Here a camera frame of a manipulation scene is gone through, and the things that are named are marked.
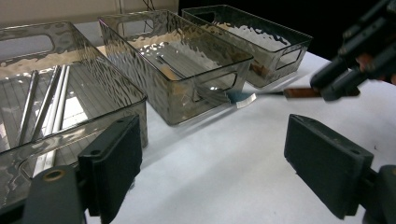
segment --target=table surface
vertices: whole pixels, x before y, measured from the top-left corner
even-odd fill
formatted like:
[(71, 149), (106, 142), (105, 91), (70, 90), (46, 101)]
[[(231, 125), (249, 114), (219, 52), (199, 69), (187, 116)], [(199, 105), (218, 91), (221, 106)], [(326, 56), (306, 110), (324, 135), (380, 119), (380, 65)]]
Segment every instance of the table surface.
[[(290, 86), (309, 86), (329, 61), (307, 52)], [(245, 87), (254, 90), (248, 84)], [(362, 223), (335, 217), (284, 157), (290, 114), (316, 119), (375, 154), (372, 169), (396, 164), (396, 87), (366, 81), (356, 98), (258, 98), (170, 127), (148, 104), (141, 172), (112, 223)], [(89, 217), (88, 223), (100, 223)]]

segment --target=tabletop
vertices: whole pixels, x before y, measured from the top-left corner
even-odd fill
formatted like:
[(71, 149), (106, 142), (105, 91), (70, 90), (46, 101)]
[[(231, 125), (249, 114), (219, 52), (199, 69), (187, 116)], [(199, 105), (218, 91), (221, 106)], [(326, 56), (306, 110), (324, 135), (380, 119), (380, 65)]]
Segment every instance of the tabletop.
[[(307, 52), (290, 86), (309, 86), (329, 61)], [(248, 84), (245, 89), (254, 90)], [(396, 87), (360, 85), (361, 95), (325, 102), (263, 96), (221, 106), (175, 127), (148, 104), (141, 172), (112, 223), (362, 223), (364, 208), (335, 217), (284, 157), (290, 114), (322, 122), (372, 152), (372, 169), (396, 164)], [(100, 223), (90, 217), (88, 223)]]

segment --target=rippled plastic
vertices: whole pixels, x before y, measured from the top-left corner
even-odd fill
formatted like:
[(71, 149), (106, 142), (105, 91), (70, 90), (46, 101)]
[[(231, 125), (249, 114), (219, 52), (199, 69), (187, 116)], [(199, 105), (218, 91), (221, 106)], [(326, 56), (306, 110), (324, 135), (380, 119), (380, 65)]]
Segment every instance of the rippled plastic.
[(252, 55), (167, 10), (99, 18), (106, 55), (142, 88), (168, 125), (177, 125), (241, 91)]
[(182, 17), (252, 53), (247, 82), (257, 89), (291, 80), (312, 37), (227, 5), (182, 8)]
[[(52, 46), (44, 51), (11, 58), (0, 52), (0, 88), (3, 91), (0, 100), (0, 208), (27, 196), (39, 155), (55, 151), (54, 165), (74, 166), (78, 153), (117, 119), (138, 115), (142, 147), (148, 144), (147, 95), (72, 23), (66, 21), (0, 30), (1, 43), (29, 41), (26, 37), (32, 36), (48, 38)], [(26, 46), (34, 48), (33, 45), (37, 43), (28, 42)], [(73, 113), (69, 113), (69, 118), (64, 117), (64, 126), (59, 132), (45, 137), (41, 134), (37, 140), (30, 141), (36, 112), (43, 103), (53, 66), (62, 64), (70, 65), (64, 113)], [(28, 117), (25, 142), (18, 145), (15, 143), (16, 131), (20, 128), (27, 84), (34, 69), (39, 72), (39, 80), (33, 112)]]

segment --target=black background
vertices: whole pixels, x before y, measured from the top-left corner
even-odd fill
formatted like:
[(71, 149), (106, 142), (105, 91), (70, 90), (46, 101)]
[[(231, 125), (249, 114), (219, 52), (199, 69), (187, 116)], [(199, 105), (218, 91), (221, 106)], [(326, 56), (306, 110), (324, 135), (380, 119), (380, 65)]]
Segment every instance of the black background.
[(367, 12), (376, 0), (179, 0), (178, 14), (187, 7), (229, 5), (268, 21), (311, 35), (308, 51), (331, 60), (341, 47), (342, 33)]

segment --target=plastic bin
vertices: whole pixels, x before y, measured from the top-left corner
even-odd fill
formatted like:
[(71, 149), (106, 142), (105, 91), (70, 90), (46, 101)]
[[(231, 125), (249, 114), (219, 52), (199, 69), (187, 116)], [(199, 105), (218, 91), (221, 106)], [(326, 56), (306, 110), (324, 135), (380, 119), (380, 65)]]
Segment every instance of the plastic bin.
[(108, 15), (99, 23), (107, 58), (168, 125), (227, 103), (211, 99), (244, 86), (252, 55), (173, 12)]
[(247, 82), (257, 89), (293, 78), (312, 37), (227, 5), (181, 9), (182, 17), (254, 56)]
[[(148, 144), (147, 95), (72, 23), (1, 29), (0, 47), (0, 207), (26, 197), (39, 156), (55, 152), (54, 166), (73, 166), (78, 153), (117, 119), (139, 116), (142, 147)], [(59, 119), (50, 119), (57, 91), (46, 95), (60, 86), (58, 82), (50, 85), (54, 66), (64, 64), (70, 66), (68, 76), (64, 75), (68, 77), (64, 111), (58, 104), (63, 113)], [(62, 125), (48, 134), (45, 130), (51, 120)], [(23, 137), (17, 137), (21, 130), (25, 130)]]

